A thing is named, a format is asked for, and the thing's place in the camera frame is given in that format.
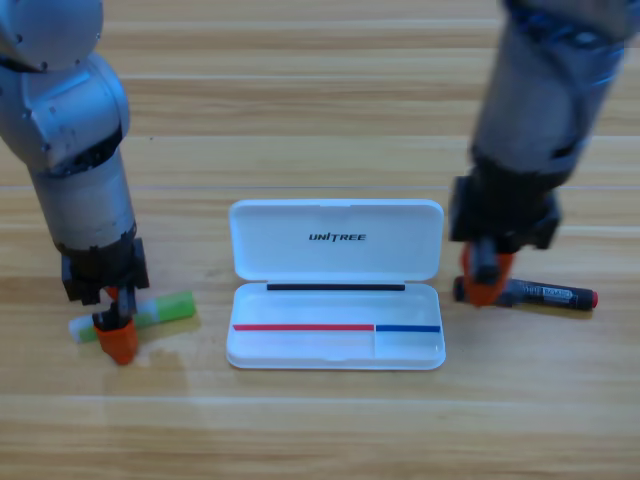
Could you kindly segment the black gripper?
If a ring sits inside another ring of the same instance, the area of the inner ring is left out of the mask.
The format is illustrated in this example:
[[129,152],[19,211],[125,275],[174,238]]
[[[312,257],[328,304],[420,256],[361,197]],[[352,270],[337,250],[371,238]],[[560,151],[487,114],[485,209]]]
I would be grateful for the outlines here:
[[500,296],[515,252],[551,246],[561,220],[555,190],[562,181],[561,174],[518,173],[489,161],[454,179],[449,239],[467,242],[461,265],[472,305],[488,306]]
[[108,310],[93,315],[94,332],[103,352],[116,364],[130,364],[138,351],[132,288],[149,287],[142,239],[124,238],[105,248],[69,251],[61,256],[61,279],[68,300],[83,305],[98,304],[105,289],[112,302]]

